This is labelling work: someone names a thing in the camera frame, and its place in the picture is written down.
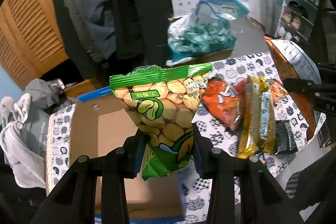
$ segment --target white fleece fabric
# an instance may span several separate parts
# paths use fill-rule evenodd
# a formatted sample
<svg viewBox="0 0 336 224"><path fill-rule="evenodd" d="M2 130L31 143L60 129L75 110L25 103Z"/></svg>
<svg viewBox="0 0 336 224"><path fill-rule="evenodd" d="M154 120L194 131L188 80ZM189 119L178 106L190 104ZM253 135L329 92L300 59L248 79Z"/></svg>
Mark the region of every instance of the white fleece fabric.
<svg viewBox="0 0 336 224"><path fill-rule="evenodd" d="M17 103L4 97L0 104L2 124L0 145L13 169L16 183L23 188L45 188L44 158L32 152L21 140L21 129L28 119L30 94L23 94Z"/></svg>

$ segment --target beige shoe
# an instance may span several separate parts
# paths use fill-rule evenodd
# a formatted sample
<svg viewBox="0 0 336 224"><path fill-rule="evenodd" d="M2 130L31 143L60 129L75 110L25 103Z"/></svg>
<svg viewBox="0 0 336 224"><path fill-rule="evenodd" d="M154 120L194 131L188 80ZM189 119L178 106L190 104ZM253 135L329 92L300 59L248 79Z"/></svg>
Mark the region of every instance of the beige shoe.
<svg viewBox="0 0 336 224"><path fill-rule="evenodd" d="M291 22L291 26L298 31L301 26L301 20L298 17L294 17Z"/></svg>
<svg viewBox="0 0 336 224"><path fill-rule="evenodd" d="M292 19L292 13L291 13L291 12L286 12L284 15L282 15L282 19L283 19L287 24L290 24L290 23L291 23L291 19Z"/></svg>

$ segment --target shoe rack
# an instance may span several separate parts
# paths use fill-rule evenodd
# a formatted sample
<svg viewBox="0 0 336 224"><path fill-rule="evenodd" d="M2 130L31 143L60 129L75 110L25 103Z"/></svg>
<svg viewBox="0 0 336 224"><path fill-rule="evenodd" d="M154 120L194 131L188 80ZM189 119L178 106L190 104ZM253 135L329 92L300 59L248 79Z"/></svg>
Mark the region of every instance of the shoe rack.
<svg viewBox="0 0 336 224"><path fill-rule="evenodd" d="M298 9L294 9L293 7L288 6L290 1L295 1L298 3L299 6L303 6L305 10L307 11L308 18L302 16ZM315 17L317 14L318 10L318 5L316 5L315 1L311 0L283 0L282 3L282 8L281 8L281 13L280 17L278 20L278 26L276 29L276 32L274 34L275 37L278 37L278 31L280 27L284 27L286 32L290 32L293 37L298 36L299 37L299 42L297 43L305 52L309 51L312 49L312 45L308 43L309 37L311 30L314 27L314 21ZM293 18L299 18L300 19L300 27L299 28L294 28L290 23L286 22L283 19L283 15L286 12L290 12L292 14L291 21Z"/></svg>

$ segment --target gray floor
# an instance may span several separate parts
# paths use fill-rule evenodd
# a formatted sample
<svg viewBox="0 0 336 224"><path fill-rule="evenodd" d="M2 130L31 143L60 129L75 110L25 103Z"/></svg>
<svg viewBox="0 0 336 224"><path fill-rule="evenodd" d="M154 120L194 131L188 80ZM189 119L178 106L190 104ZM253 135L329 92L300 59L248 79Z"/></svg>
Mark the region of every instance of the gray floor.
<svg viewBox="0 0 336 224"><path fill-rule="evenodd" d="M263 30L253 21L245 18L233 20L231 21L231 31L237 37L231 57L269 51Z"/></svg>

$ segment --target red snack bag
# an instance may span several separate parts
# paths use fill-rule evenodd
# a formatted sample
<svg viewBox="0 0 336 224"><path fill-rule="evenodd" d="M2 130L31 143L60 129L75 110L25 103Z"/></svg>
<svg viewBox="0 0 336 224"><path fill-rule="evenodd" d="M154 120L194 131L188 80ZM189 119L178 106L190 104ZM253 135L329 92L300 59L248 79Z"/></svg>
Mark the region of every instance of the red snack bag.
<svg viewBox="0 0 336 224"><path fill-rule="evenodd" d="M236 87L224 81L209 80L202 99L209 112L236 130L244 111L245 80Z"/></svg>

